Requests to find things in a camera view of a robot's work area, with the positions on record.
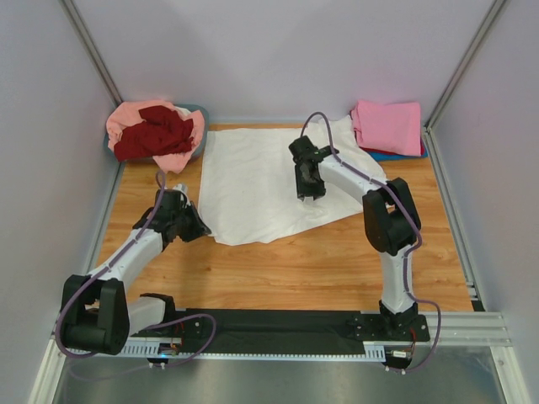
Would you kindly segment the white t-shirt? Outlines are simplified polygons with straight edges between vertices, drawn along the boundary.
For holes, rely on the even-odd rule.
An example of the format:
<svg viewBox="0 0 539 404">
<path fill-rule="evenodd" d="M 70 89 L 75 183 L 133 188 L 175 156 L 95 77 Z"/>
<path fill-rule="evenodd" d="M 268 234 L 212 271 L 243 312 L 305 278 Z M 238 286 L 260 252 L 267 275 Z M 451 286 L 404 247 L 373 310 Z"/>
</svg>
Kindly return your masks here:
<svg viewBox="0 0 539 404">
<path fill-rule="evenodd" d="M 296 196 L 289 145 L 300 135 L 379 179 L 382 167 L 361 150 L 345 116 L 325 124 L 313 119 L 306 130 L 236 129 L 211 131 L 203 156 L 198 211 L 215 241 L 238 246 L 270 243 L 362 212 L 361 202 L 329 183 L 316 201 Z"/>
</svg>

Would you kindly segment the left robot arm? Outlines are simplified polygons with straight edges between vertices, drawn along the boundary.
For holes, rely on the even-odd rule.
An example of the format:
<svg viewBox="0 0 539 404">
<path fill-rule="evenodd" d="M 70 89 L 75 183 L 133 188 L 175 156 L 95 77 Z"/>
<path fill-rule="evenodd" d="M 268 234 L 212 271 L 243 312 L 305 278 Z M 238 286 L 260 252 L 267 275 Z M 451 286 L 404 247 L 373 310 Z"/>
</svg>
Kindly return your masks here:
<svg viewBox="0 0 539 404">
<path fill-rule="evenodd" d="M 178 318 L 173 297 L 146 293 L 129 303 L 126 293 L 141 271 L 175 239 L 192 242 L 209 235 L 184 184 L 156 193 L 155 204 L 115 253 L 86 275 L 70 276 L 56 324 L 58 348 L 68 356 L 116 355 L 128 338 L 151 330 L 171 336 Z"/>
</svg>

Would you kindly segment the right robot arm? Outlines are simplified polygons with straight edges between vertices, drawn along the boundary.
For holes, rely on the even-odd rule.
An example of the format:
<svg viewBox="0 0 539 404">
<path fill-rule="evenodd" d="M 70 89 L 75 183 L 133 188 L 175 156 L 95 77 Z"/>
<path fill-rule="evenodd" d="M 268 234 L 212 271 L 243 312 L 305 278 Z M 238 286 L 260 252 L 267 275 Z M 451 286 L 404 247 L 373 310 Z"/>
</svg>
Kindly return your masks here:
<svg viewBox="0 0 539 404">
<path fill-rule="evenodd" d="M 359 325 L 361 334 L 403 340 L 419 318 L 412 288 L 412 255 L 421 223 L 408 184 L 375 178 L 345 162 L 331 146 L 314 146 L 307 136 L 295 139 L 289 150 L 294 162 L 297 198 L 319 199 L 332 184 L 363 207 L 366 238 L 379 253 L 382 266 L 380 314 Z"/>
</svg>

